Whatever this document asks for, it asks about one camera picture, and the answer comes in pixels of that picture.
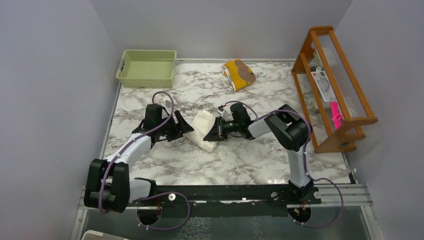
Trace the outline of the green plastic basket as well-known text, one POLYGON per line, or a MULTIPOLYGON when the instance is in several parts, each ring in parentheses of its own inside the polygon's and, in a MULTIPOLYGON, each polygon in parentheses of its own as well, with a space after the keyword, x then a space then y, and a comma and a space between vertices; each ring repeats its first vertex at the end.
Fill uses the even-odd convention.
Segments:
POLYGON ((176 61, 175 50, 127 49, 122 54, 116 78, 126 88, 172 88, 176 61))

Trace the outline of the white towel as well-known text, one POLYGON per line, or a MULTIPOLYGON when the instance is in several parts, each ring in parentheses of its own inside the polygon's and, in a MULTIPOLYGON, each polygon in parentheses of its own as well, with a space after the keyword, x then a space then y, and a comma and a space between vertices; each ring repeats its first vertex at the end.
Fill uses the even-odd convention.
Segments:
POLYGON ((194 131, 186 133, 185 136, 204 151, 211 153, 217 146, 217 141, 204 140, 215 123, 215 116, 207 110, 199 111, 189 124, 194 131))

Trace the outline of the yellow bear towel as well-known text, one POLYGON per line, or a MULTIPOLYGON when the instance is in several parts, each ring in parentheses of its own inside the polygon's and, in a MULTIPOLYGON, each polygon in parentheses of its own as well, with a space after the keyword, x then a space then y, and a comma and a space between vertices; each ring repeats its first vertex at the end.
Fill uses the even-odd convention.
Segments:
POLYGON ((256 75, 241 59, 236 58, 222 65, 223 75, 229 80, 232 89, 237 92, 256 81, 256 75))

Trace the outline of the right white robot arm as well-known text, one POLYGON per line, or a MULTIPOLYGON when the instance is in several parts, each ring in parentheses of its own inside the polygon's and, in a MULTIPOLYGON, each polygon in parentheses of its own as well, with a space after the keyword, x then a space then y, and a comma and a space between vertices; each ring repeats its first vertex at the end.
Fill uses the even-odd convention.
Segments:
POLYGON ((290 168, 289 199, 296 204, 306 200, 314 187, 308 174, 308 157, 305 153, 313 131, 309 122, 287 104, 256 120, 250 118, 241 102, 231 105, 230 112, 232 120, 216 117, 203 140, 221 142, 227 140, 229 134, 238 133, 243 139, 252 141, 272 133, 287 150, 290 168))

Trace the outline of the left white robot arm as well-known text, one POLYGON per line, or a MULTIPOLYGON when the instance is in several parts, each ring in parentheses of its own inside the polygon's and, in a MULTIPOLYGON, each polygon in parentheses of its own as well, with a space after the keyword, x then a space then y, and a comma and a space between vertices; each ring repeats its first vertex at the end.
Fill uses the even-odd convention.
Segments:
POLYGON ((99 209, 101 213, 122 213, 130 202, 138 199, 147 206, 155 203, 154 180, 131 179, 130 168, 157 142, 171 142, 194 131, 178 110, 167 116, 163 116, 164 112, 162 105, 147 105, 145 118, 127 142, 105 159, 90 163, 83 198, 86 207, 99 209))

